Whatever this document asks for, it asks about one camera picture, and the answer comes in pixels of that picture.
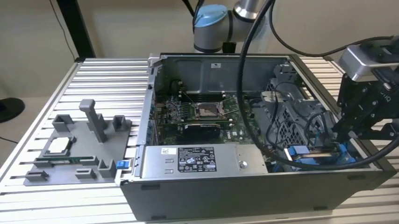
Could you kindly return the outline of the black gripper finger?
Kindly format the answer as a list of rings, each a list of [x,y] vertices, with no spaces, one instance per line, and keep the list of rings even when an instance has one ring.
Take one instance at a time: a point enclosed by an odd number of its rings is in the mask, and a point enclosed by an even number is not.
[[[346,142],[350,137],[350,132],[354,131],[359,126],[359,119],[357,116],[346,115],[335,123],[333,132],[337,133],[337,141],[339,143]]]
[[[390,122],[383,125],[381,130],[374,130],[371,127],[363,129],[358,133],[358,138],[362,140],[395,140],[399,136],[398,122]]]

